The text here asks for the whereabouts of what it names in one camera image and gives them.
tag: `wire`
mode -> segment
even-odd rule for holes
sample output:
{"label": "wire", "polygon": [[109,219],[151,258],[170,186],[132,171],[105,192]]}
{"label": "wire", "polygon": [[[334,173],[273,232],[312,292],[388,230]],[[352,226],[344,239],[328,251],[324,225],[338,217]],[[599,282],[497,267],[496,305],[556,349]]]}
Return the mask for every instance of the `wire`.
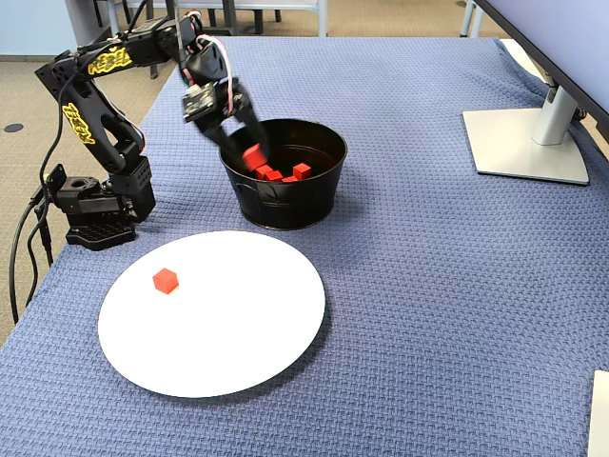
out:
{"label": "wire", "polygon": [[12,310],[12,320],[15,325],[19,322],[19,312],[17,311],[17,294],[15,292],[15,260],[17,258],[17,245],[19,244],[19,237],[21,236],[21,230],[23,229],[29,214],[35,208],[33,202],[29,202],[28,207],[23,211],[21,219],[17,224],[17,230],[12,237],[12,247],[10,248],[10,261],[9,261],[9,295],[10,295],[10,309]]}
{"label": "wire", "polygon": [[222,54],[222,58],[225,61],[225,65],[226,65],[226,76],[228,77],[228,116],[230,116],[230,113],[232,112],[232,68],[230,67],[230,62],[228,61],[228,53],[226,52],[226,48],[224,43],[222,43],[222,41],[220,41],[218,38],[216,38],[215,36],[209,36],[209,35],[199,35],[197,36],[197,44],[199,44],[199,40],[201,39],[210,41],[211,43],[213,43],[214,45],[216,45],[218,47],[218,49],[220,50],[220,53]]}
{"label": "wire", "polygon": [[129,28],[127,30],[127,33],[131,33],[131,31],[135,27],[135,23],[137,22],[138,17],[140,17],[142,10],[146,6],[146,3],[148,3],[148,0],[142,0],[142,2],[140,3],[140,6],[137,7],[135,14],[133,14],[133,17],[131,18],[131,22],[129,22]]}
{"label": "wire", "polygon": [[45,168],[47,167],[47,164],[49,163],[50,156],[52,155],[55,148],[57,148],[57,145],[59,144],[59,140],[61,139],[62,128],[64,126],[64,113],[62,110],[61,100],[64,97],[64,93],[66,93],[66,90],[72,85],[72,83],[74,82],[76,77],[80,74],[80,71],[82,71],[83,69],[86,69],[88,67],[88,65],[91,62],[93,62],[101,53],[103,53],[108,48],[111,48],[112,46],[116,46],[116,43],[115,42],[107,43],[105,46],[100,48],[100,50],[98,52],[95,52],[93,55],[91,55],[91,57],[89,59],[87,59],[85,61],[85,63],[80,67],[78,72],[72,74],[72,76],[69,78],[69,80],[66,81],[66,84],[64,84],[64,86],[61,88],[61,90],[59,90],[59,95],[57,95],[57,108],[58,108],[58,112],[59,112],[59,121],[57,123],[57,133],[55,134],[55,139],[54,139],[52,145],[50,146],[49,151],[47,152],[47,155],[45,156],[45,159],[43,160],[42,165],[40,166],[40,171],[38,173],[38,178],[40,179],[40,185],[42,186],[45,204],[43,207],[42,215],[40,216],[40,219],[38,220],[38,223],[31,230],[31,233],[29,234],[29,237],[28,237],[28,253],[29,253],[29,258],[31,260],[31,265],[32,265],[32,270],[33,270],[33,279],[31,282],[31,288],[29,289],[28,300],[26,300],[26,306],[31,301],[31,299],[34,295],[34,292],[36,291],[36,286],[38,284],[38,267],[36,265],[36,256],[34,254],[34,250],[33,250],[32,246],[31,246],[31,242],[32,242],[34,236],[36,235],[36,232],[41,228],[41,226],[43,224],[45,224],[47,222],[47,214],[49,213],[49,188],[47,187],[47,183],[45,181]]}
{"label": "wire", "polygon": [[184,67],[184,61],[187,58],[187,55],[184,53],[184,42],[182,41],[182,28],[180,27],[180,12],[178,10],[178,0],[173,2],[173,21],[175,22],[175,34],[178,38],[178,57],[180,57],[180,61],[178,65],[180,68]]}
{"label": "wire", "polygon": [[196,14],[199,16],[199,20],[201,20],[201,12],[199,10],[190,10],[188,11],[185,16],[186,17],[190,17],[192,14]]}
{"label": "wire", "polygon": [[53,253],[50,250],[47,250],[47,263],[49,264],[49,268],[53,265]]}
{"label": "wire", "polygon": [[102,15],[99,12],[99,6],[97,5],[97,0],[93,0],[93,9],[95,10],[95,18],[97,19],[97,27],[101,28],[104,26],[104,21],[102,21]]}

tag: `bucket rim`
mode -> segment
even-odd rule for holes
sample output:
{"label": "bucket rim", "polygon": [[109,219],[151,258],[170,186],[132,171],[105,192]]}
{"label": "bucket rim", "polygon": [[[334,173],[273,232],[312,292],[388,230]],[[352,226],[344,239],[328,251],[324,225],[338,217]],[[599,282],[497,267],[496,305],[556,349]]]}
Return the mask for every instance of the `bucket rim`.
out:
{"label": "bucket rim", "polygon": [[[332,128],[322,124],[321,122],[309,121],[309,120],[305,120],[305,119],[294,119],[294,118],[291,118],[291,117],[282,117],[282,118],[275,118],[275,119],[265,119],[264,121],[260,121],[260,123],[263,124],[265,122],[273,122],[273,121],[296,121],[296,122],[302,122],[302,123],[306,123],[306,124],[317,124],[318,126],[321,126],[324,129],[330,130],[332,133],[334,133],[336,136],[338,136],[341,139],[341,141],[343,142],[343,144],[344,144],[344,155],[343,155],[343,158],[341,160],[339,160],[334,167],[332,167],[330,169],[327,169],[323,173],[320,173],[320,174],[318,174],[316,176],[313,176],[311,178],[306,178],[303,181],[297,181],[297,182],[304,182],[304,181],[310,182],[310,181],[313,181],[315,179],[322,178],[322,177],[326,176],[329,172],[334,170],[336,167],[341,166],[343,164],[343,162],[344,162],[344,159],[346,159],[346,156],[349,153],[349,147],[348,147],[346,141],[344,140],[343,136],[340,135],[340,133],[338,133],[336,130],[334,130],[334,129],[332,129]],[[237,130],[233,131],[229,136],[232,136],[237,131],[240,131],[240,130],[245,129],[245,128],[246,127],[241,127],[240,129],[237,129]],[[220,161],[222,162],[222,165],[224,165],[225,168],[229,169],[232,173],[235,173],[237,176],[241,176],[242,178],[250,179],[252,181],[257,181],[257,182],[260,182],[260,183],[267,183],[267,184],[270,183],[270,182],[272,182],[272,184],[277,184],[277,185],[283,185],[283,184],[294,185],[294,184],[296,184],[296,182],[284,183],[283,181],[265,181],[265,180],[262,180],[262,179],[252,178],[251,176],[248,176],[246,174],[240,173],[239,171],[237,171],[236,169],[231,167],[229,164],[227,164],[225,162],[225,160],[222,158],[222,148],[220,148],[218,154],[220,155]]]}
{"label": "bucket rim", "polygon": [[240,208],[241,210],[241,214],[245,217],[245,219],[253,224],[256,227],[260,227],[261,229],[266,229],[266,230],[273,230],[273,231],[296,231],[296,230],[300,230],[300,229],[308,229],[310,227],[313,226],[317,226],[318,224],[320,224],[321,222],[323,222],[327,216],[330,215],[330,213],[332,212],[332,210],[334,209],[334,203],[332,203],[332,207],[330,207],[330,209],[327,211],[326,214],[324,214],[324,216],[322,216],[319,220],[312,222],[306,226],[302,226],[302,227],[288,227],[288,228],[281,228],[281,227],[272,227],[272,226],[267,226],[261,222],[257,222],[256,220],[252,219],[251,217],[249,217],[244,211],[243,209]]}

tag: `white monitor base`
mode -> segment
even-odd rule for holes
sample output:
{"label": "white monitor base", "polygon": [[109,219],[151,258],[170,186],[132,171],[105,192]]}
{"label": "white monitor base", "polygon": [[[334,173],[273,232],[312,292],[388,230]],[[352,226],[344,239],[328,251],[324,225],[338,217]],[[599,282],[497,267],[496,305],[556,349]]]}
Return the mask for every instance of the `white monitor base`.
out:
{"label": "white monitor base", "polygon": [[540,146],[531,139],[540,113],[541,109],[465,111],[478,173],[589,184],[580,149],[569,132],[555,146]]}

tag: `black bucket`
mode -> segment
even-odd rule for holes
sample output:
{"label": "black bucket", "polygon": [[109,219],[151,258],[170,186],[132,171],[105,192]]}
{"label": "black bucket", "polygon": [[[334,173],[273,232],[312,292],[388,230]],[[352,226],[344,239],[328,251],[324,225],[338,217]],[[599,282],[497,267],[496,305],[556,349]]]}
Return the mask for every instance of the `black bucket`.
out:
{"label": "black bucket", "polygon": [[[311,177],[284,183],[256,179],[242,163],[232,163],[224,150],[225,165],[241,211],[250,222],[267,229],[302,229],[324,219],[334,205],[334,194],[341,177],[347,147],[343,137],[314,122],[296,119],[273,119],[261,123],[268,135],[268,164],[292,175],[292,167],[306,163]],[[240,150],[254,145],[245,128],[231,137]]]}

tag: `monitor stand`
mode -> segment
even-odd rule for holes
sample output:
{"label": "monitor stand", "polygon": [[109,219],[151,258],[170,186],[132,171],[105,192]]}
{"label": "monitor stand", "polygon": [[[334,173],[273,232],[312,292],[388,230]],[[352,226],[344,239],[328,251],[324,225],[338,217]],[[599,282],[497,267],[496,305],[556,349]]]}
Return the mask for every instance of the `monitor stand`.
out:
{"label": "monitor stand", "polygon": [[567,131],[577,107],[566,90],[551,88],[542,109],[465,111],[478,173],[589,184],[580,150]]}

